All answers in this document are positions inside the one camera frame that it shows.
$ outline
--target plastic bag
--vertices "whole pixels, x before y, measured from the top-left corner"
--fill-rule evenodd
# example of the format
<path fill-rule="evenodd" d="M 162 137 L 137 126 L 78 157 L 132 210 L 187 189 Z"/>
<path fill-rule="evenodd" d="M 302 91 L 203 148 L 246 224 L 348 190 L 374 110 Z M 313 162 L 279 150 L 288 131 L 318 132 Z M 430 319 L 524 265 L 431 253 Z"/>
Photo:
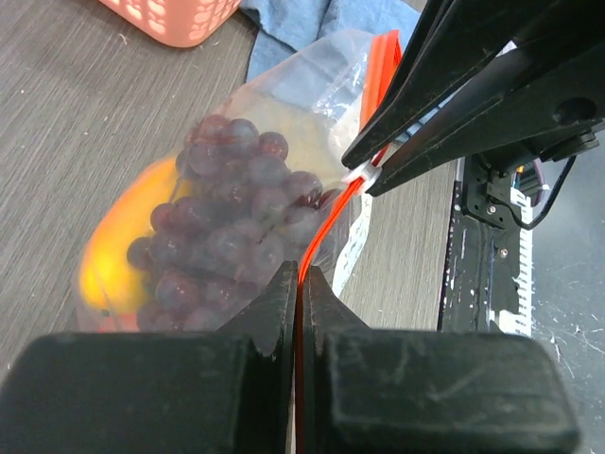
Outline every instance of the plastic bag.
<path fill-rule="evenodd" d="M 300 260 L 345 187 L 340 158 L 359 131 L 374 39 L 357 30 L 322 38 L 241 87 L 148 167 L 86 245 L 80 329 L 214 330 L 283 261 Z M 355 197 L 315 256 L 337 293 L 371 206 Z"/>

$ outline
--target pink basket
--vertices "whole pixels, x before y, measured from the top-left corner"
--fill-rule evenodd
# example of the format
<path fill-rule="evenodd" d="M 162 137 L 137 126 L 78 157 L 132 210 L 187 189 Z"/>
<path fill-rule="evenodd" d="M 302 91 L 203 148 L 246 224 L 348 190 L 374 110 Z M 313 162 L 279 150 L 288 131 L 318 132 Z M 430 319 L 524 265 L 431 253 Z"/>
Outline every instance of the pink basket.
<path fill-rule="evenodd" d="M 219 28 L 241 0 L 99 1 L 160 43 L 193 47 Z"/>

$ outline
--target bunch of grapes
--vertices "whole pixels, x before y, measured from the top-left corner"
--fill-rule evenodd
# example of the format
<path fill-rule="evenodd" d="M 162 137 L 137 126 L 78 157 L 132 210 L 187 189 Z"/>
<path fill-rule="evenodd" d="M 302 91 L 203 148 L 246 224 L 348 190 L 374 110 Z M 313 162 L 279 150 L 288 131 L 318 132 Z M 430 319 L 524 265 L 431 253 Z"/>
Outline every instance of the bunch of grapes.
<path fill-rule="evenodd" d="M 338 191 L 291 171 L 287 155 L 280 133 L 246 119 L 210 115 L 191 130 L 176 166 L 193 194 L 158 205 L 153 236 L 128 250 L 149 292 L 142 331 L 217 329 L 302 258 Z"/>

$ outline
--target blue cloth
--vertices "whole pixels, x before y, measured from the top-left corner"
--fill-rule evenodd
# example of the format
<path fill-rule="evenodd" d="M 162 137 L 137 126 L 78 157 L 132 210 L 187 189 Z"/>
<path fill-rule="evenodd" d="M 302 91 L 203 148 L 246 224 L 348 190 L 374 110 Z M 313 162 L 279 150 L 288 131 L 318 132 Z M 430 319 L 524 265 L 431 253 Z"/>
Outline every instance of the blue cloth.
<path fill-rule="evenodd" d="M 243 0 L 240 8 L 260 27 L 247 81 L 317 39 L 344 29 L 373 34 L 397 29 L 405 49 L 420 17 L 402 0 Z M 399 141 L 405 141 L 434 113 L 427 114 Z"/>

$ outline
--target gray wood tabletop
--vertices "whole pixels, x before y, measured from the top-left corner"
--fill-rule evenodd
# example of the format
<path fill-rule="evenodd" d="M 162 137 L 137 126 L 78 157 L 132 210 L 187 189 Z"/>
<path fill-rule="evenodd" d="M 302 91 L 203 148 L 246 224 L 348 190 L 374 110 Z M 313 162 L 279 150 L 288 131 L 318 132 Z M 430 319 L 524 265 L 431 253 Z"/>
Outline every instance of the gray wood tabletop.
<path fill-rule="evenodd" d="M 244 80 L 254 26 L 157 44 L 94 0 L 0 0 L 0 378 L 27 342 L 74 329 L 72 278 L 136 175 Z M 375 200 L 343 301 L 374 326 L 436 325 L 454 168 Z"/>

